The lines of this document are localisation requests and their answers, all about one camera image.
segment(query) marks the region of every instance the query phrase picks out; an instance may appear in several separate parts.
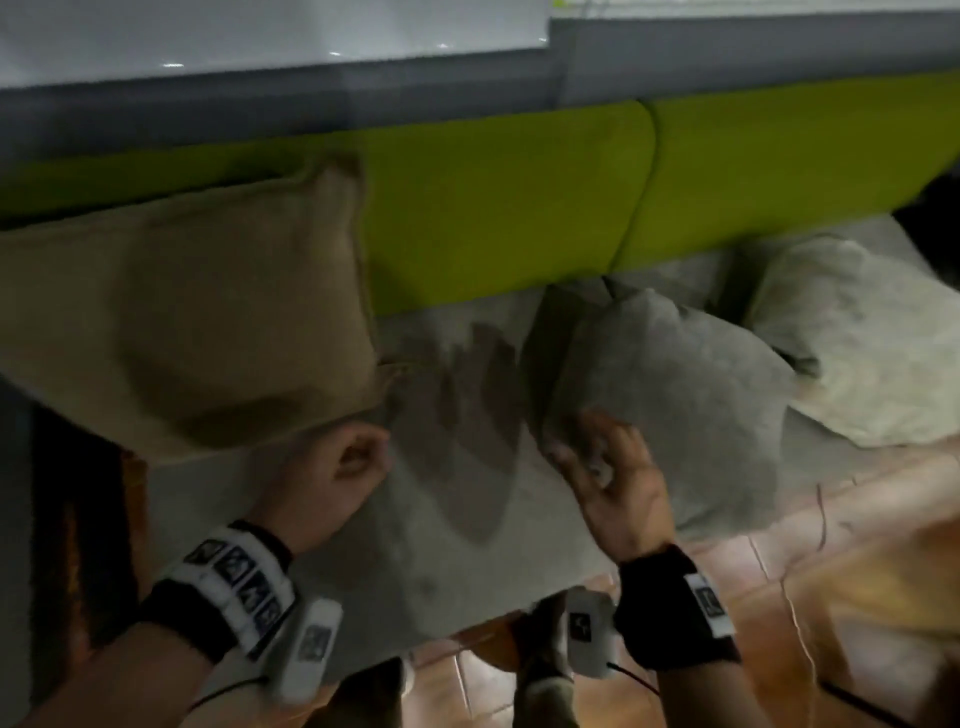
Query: green cushion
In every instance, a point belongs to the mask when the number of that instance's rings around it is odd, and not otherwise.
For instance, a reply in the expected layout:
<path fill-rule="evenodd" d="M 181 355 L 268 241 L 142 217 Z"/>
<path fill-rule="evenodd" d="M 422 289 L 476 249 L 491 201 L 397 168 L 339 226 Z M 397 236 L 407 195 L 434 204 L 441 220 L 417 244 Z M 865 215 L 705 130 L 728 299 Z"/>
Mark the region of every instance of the green cushion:
<path fill-rule="evenodd" d="M 599 275 L 649 174 L 643 105 L 497 116 L 33 164 L 0 187 L 0 222 L 124 205 L 361 154 L 362 234 L 379 314 Z"/>
<path fill-rule="evenodd" d="M 960 154 L 960 72 L 657 101 L 615 269 L 891 210 Z"/>

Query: white sensor device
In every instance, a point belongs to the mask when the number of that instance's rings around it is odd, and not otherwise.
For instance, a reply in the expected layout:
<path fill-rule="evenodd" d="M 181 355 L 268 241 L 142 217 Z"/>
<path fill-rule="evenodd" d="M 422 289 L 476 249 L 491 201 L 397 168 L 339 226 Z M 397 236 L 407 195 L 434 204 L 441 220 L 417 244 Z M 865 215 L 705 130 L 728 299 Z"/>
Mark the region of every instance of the white sensor device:
<path fill-rule="evenodd" d="M 606 592 L 575 587 L 566 593 L 566 658 L 585 677 L 605 678 L 615 662 L 613 599 Z"/>
<path fill-rule="evenodd" d="M 316 699 L 343 617 L 343 606 L 333 599 L 304 600 L 295 608 L 267 658 L 275 702 L 306 705 Z"/>

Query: leg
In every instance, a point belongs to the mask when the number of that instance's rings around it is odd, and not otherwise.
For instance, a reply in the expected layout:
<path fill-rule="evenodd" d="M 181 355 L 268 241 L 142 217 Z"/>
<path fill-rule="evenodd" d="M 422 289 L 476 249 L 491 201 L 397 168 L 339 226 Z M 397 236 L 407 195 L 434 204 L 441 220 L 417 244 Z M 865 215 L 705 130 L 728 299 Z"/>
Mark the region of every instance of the leg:
<path fill-rule="evenodd" d="M 553 595 L 513 626 L 520 653 L 514 728 L 578 728 L 573 677 L 564 656 L 563 616 L 564 595 Z"/>
<path fill-rule="evenodd" d="M 398 657 L 351 675 L 305 728 L 400 728 L 403 678 Z"/>

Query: hand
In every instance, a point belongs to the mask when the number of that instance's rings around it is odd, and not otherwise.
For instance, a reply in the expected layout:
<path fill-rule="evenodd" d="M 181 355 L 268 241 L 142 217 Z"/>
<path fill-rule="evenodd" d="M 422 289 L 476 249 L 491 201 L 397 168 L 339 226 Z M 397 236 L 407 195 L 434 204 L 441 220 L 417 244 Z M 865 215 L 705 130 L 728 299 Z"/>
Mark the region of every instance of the hand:
<path fill-rule="evenodd" d="M 340 425 L 294 455 L 246 520 L 298 556 L 324 543 L 387 476 L 390 433 L 362 422 Z"/>
<path fill-rule="evenodd" d="M 674 543 L 663 473 L 636 427 L 599 410 L 581 413 L 580 427 L 588 442 L 605 446 L 604 459 L 613 467 L 610 485 L 605 488 L 568 446 L 554 443 L 546 453 L 573 489 L 597 545 L 619 565 Z"/>

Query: wristband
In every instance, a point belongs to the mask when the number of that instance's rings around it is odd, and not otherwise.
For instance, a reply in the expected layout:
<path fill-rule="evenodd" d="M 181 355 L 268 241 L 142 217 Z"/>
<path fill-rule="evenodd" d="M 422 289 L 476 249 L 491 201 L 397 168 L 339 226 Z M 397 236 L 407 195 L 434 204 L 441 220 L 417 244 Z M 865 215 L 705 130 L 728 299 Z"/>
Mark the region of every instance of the wristband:
<path fill-rule="evenodd" d="M 256 660 L 297 595 L 293 555 L 274 534 L 237 521 L 214 531 L 154 586 L 139 621 L 173 630 L 216 665 L 239 646 Z"/>
<path fill-rule="evenodd" d="M 620 587 L 613 624 L 641 667 L 742 662 L 730 616 L 678 546 L 621 566 Z"/>

